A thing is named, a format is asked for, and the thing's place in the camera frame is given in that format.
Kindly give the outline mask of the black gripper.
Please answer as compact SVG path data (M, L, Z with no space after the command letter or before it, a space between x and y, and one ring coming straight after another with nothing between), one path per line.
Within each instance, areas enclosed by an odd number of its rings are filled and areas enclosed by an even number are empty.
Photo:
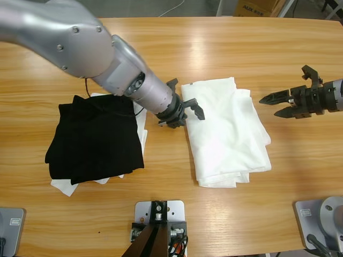
M292 88L290 91L282 90L266 95L259 100L259 103L266 105L287 103L292 96L295 105L275 112L275 116L301 119L309 118L312 114L323 115L325 113L322 103L324 97L323 89L323 87L309 88L305 85L298 86Z
M187 115L184 113L184 108L190 108L199 120L205 120L204 111L195 98L182 102L179 95L173 95L172 101L167 109L157 114L159 126L166 125L173 129L185 126Z

